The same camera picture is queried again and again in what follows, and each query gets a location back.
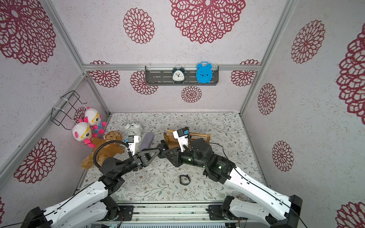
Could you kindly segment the wooden watch stand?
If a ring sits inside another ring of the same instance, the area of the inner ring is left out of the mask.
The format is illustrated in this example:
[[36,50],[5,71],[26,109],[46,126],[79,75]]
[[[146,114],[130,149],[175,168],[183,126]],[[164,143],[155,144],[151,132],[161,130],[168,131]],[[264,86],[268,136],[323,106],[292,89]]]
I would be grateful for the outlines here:
[[[164,141],[166,142],[169,149],[173,149],[176,147],[180,147],[178,140],[173,136],[173,130],[167,130],[167,132],[163,133]],[[190,133],[191,142],[196,139],[203,138],[207,143],[210,143],[211,135],[208,134],[197,134],[197,133]]]

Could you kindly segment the black watch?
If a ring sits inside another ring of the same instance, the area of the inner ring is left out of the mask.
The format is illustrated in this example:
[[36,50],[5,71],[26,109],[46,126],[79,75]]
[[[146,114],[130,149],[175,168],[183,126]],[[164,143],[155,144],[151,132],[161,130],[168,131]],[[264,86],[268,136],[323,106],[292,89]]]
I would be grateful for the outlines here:
[[161,140],[160,144],[157,146],[157,149],[159,150],[158,157],[164,158],[164,151],[168,150],[169,147],[168,147],[167,143],[165,142],[165,140]]
[[191,183],[191,178],[188,174],[183,174],[179,176],[179,182],[183,186],[188,186]]

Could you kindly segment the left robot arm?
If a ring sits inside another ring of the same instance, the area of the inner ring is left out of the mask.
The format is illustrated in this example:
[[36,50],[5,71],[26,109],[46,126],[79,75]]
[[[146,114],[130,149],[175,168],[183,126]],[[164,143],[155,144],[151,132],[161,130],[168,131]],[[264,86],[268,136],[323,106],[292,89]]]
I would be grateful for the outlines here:
[[160,153],[144,150],[126,159],[110,157],[99,166],[102,176],[69,199],[46,209],[32,209],[21,224],[23,228],[81,228],[92,222],[114,220],[120,214],[111,198],[125,182],[123,175],[147,167]]

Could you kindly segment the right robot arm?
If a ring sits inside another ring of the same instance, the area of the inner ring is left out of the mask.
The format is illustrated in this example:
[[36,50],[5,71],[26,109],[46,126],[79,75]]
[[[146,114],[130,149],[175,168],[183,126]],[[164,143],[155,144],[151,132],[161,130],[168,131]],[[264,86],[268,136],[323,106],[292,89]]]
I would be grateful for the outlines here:
[[170,149],[165,141],[158,145],[159,157],[175,167],[183,164],[203,168],[203,175],[246,195],[252,202],[226,196],[221,205],[225,219],[249,219],[270,228],[296,228],[300,221],[302,199],[296,195],[280,194],[250,177],[225,155],[216,154],[204,139],[190,146]]

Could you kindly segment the grey glasses case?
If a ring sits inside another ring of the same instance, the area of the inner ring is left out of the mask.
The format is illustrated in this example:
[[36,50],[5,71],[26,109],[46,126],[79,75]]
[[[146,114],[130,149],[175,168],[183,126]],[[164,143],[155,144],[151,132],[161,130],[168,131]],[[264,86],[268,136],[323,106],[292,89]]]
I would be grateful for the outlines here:
[[142,142],[139,145],[139,150],[146,150],[149,149],[154,141],[155,134],[152,132],[146,133]]

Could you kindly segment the white alarm clock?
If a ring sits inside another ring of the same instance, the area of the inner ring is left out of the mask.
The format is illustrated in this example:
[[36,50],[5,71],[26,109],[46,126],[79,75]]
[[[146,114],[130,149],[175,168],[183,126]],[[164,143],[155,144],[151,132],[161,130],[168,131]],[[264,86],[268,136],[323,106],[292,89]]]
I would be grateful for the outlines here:
[[124,129],[126,131],[127,139],[129,136],[138,136],[141,137],[142,134],[142,126],[138,122],[129,122],[124,125]]

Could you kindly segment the brown teddy bear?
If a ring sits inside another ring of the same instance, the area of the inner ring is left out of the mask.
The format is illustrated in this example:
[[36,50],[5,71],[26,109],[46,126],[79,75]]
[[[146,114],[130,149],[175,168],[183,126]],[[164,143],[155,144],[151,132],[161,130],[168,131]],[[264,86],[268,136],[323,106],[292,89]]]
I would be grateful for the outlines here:
[[[102,144],[112,141],[112,140],[122,141],[123,138],[122,138],[121,133],[119,133],[117,131],[112,131],[112,132],[109,132],[106,135],[104,135],[104,139],[94,138],[92,140],[92,143],[96,147],[93,148],[93,152],[82,161],[81,167],[84,170],[90,169],[94,165],[93,156],[94,156],[95,151]],[[97,155],[97,163],[101,166],[106,158],[114,157],[116,154],[122,154],[124,151],[125,151],[125,147],[119,143],[111,143],[109,145],[106,145],[99,151],[99,153]]]

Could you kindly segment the white pink plush doll back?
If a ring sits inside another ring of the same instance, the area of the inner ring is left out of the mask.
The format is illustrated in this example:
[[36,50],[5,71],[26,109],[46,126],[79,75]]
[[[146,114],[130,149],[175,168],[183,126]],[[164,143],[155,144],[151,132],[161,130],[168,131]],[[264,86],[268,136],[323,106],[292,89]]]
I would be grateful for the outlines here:
[[102,116],[95,108],[88,107],[84,112],[84,118],[79,118],[78,121],[88,123],[94,134],[103,135],[105,133],[104,127],[107,126],[107,123],[102,121]]

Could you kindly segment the white pink plush doll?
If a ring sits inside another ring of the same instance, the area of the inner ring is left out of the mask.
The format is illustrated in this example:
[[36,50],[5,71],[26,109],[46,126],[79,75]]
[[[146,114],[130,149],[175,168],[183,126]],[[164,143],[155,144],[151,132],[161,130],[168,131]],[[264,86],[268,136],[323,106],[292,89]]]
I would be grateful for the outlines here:
[[79,122],[72,128],[72,135],[75,140],[82,142],[90,148],[94,148],[95,145],[92,142],[93,133],[88,123]]
[[84,118],[79,118],[78,121],[88,123],[94,134],[103,135],[105,133],[104,127],[107,126],[107,123],[102,121],[102,116],[95,108],[88,107],[84,112]]

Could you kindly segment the white pink plush doll front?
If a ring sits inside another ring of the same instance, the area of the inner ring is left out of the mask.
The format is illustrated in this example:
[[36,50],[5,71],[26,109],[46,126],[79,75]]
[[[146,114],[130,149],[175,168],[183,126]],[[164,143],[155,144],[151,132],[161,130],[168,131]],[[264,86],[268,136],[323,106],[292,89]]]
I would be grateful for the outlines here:
[[94,148],[95,145],[92,142],[93,133],[88,123],[79,122],[72,128],[72,135],[75,140],[82,142],[90,148]]

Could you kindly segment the dark green alarm clock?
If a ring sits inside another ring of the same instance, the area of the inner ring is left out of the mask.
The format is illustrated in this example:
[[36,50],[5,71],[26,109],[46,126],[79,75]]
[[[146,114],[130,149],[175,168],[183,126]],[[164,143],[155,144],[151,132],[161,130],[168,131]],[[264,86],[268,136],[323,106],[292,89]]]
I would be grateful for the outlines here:
[[185,69],[183,67],[173,68],[172,81],[174,84],[185,82]]

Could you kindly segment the blue alarm clock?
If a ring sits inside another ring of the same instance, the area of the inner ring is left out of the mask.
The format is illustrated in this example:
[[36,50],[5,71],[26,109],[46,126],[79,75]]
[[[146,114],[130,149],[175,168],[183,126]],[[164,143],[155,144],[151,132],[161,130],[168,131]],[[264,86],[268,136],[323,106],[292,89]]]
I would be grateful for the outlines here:
[[213,78],[212,65],[208,62],[201,62],[196,68],[197,82],[200,84],[210,83]]

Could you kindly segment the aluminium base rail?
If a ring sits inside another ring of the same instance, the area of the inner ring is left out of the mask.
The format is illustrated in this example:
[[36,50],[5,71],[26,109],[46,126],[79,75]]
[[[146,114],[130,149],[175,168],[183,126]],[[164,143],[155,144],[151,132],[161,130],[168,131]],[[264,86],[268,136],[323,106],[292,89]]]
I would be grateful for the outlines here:
[[85,209],[67,209],[57,206],[45,210],[45,220],[52,228],[81,228],[97,221],[106,222],[238,222],[251,220],[270,228],[295,228],[298,219],[291,204],[281,201],[269,202],[269,207],[226,197],[223,203],[197,205],[106,205],[94,203]]

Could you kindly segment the grey wall shelf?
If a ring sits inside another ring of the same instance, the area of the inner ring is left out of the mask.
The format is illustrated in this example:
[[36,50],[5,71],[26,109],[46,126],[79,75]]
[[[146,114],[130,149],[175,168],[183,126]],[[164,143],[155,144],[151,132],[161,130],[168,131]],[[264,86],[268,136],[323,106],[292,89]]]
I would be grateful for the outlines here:
[[181,68],[181,66],[174,66],[167,69],[145,67],[145,82],[149,86],[215,86],[219,82],[219,67],[213,66],[213,76],[210,83],[199,83],[196,78],[197,69],[188,68],[184,66],[185,80],[182,83],[175,83],[173,81],[173,68]]

